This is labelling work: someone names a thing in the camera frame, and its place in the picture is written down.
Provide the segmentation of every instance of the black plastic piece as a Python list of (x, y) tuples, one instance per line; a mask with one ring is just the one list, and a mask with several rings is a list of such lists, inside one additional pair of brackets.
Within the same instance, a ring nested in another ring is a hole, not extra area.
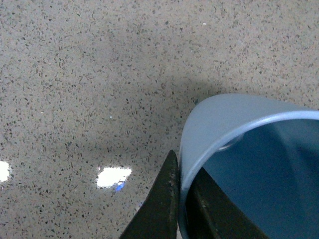
[(176, 239), (178, 202), (179, 170), (171, 150), (147, 199), (120, 239)]
[(269, 239), (203, 168), (188, 192), (186, 213), (191, 239)]

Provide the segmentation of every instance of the plastic bucket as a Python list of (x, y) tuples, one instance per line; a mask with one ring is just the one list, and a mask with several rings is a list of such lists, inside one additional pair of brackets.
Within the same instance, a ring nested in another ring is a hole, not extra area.
[(184, 239), (185, 202), (201, 168), (268, 237), (319, 238), (319, 111), (258, 96), (210, 97), (189, 115), (180, 157)]

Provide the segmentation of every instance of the blue light spot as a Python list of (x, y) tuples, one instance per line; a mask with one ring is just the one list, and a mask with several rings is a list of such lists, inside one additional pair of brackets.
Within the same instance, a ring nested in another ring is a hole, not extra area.
[(121, 182), (118, 184), (118, 186), (116, 187), (115, 191), (118, 192), (120, 191), (122, 188), (124, 188), (125, 182)]

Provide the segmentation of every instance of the speckled floor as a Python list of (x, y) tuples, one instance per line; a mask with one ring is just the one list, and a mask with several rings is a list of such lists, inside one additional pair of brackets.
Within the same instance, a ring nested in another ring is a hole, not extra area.
[[(118, 238), (209, 96), (319, 109), (318, 9), (317, 0), (2, 1), (0, 161), (10, 168), (0, 238)], [(105, 167), (122, 175), (100, 188)]]

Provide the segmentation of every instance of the floor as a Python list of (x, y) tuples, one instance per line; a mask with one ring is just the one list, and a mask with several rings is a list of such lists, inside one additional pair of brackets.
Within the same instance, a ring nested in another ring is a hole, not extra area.
[(317, 0), (2, 1), (0, 238), (118, 238), (209, 96), (319, 110), (318, 9)]

